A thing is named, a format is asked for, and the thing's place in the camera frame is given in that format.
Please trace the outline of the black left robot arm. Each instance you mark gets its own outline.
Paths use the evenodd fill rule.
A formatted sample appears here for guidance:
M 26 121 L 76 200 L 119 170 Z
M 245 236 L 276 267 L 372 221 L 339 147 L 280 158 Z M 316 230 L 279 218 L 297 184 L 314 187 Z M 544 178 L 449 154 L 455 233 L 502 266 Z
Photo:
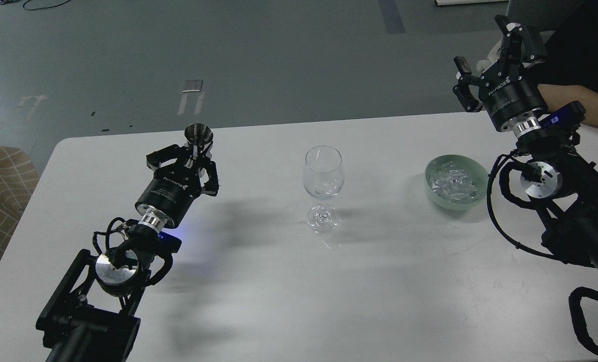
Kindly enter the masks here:
M 141 325 L 136 315 L 148 287 L 173 268 L 179 227 L 200 196 L 216 196 L 219 178 L 211 138 L 189 138 L 149 154 L 152 180 L 135 203 L 138 216 L 117 217 L 94 232 L 35 323 L 48 361 L 125 361 Z

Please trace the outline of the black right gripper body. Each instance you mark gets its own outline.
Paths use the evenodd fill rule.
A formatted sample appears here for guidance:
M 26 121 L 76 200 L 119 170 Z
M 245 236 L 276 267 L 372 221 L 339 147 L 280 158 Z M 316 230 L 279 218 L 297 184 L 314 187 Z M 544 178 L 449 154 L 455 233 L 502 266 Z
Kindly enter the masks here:
M 498 77 L 485 72 L 480 80 L 480 102 L 498 132 L 510 131 L 510 122 L 517 117 L 537 117 L 549 109 L 538 88 L 523 76 Z

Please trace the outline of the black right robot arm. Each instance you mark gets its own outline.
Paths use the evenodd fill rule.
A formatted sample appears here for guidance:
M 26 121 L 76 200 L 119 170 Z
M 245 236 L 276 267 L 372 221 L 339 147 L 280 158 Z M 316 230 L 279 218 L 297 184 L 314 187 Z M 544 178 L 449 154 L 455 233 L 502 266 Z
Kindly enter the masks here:
M 585 108 L 573 101 L 549 112 L 538 88 L 528 79 L 526 64 L 547 59 L 538 30 L 495 16 L 502 32 L 498 59 L 480 75 L 473 75 L 464 57 L 454 59 L 458 82 L 455 96 L 466 112 L 485 110 L 498 132 L 512 131 L 515 149 L 501 154 L 489 173 L 486 202 L 498 232 L 515 248 L 530 254 L 598 270 L 598 171 L 576 150 Z M 492 188 L 522 209 L 535 211 L 545 231 L 540 252 L 508 236 L 492 207 Z M 598 291 L 577 287 L 568 304 L 575 337 L 598 356 L 598 345 L 587 330 L 584 298 L 598 302 Z

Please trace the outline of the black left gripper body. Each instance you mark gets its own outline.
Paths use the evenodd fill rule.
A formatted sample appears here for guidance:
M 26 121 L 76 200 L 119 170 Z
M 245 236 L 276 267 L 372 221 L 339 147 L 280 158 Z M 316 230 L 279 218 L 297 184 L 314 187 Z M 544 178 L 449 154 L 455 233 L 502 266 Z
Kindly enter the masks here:
M 167 217 L 164 227 L 175 229 L 200 193 L 198 173 L 184 165 L 171 163 L 154 171 L 151 182 L 138 198 L 135 208 L 140 215 L 144 215 L 149 208 L 156 209 Z

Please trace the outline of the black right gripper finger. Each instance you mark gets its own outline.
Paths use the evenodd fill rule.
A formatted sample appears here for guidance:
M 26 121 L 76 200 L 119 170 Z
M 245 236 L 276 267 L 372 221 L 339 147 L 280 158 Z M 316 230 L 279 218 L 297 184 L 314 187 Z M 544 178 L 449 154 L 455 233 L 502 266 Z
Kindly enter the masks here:
M 455 94 L 465 112 L 477 113 L 482 111 L 484 103 L 472 94 L 470 87 L 486 88 L 488 83 L 486 76 L 473 75 L 465 57 L 456 56 L 453 62 L 458 71 L 457 85 L 453 87 L 453 94 Z
M 540 33 L 504 15 L 496 15 L 494 20 L 502 32 L 501 45 L 494 64 L 485 70 L 485 80 L 532 80 L 533 66 L 548 60 Z

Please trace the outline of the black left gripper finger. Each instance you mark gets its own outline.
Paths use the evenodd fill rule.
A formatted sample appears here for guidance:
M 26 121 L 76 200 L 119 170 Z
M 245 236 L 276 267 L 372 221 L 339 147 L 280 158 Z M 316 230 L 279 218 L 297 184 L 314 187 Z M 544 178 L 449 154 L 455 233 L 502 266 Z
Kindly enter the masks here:
M 145 160 L 154 174 L 192 174 L 192 169 L 188 166 L 192 156 L 192 146 L 173 144 L 148 154 Z
M 212 160 L 211 147 L 212 143 L 209 146 L 192 146 L 192 171 L 195 176 L 193 197 L 215 197 L 218 194 L 220 184 L 217 166 Z

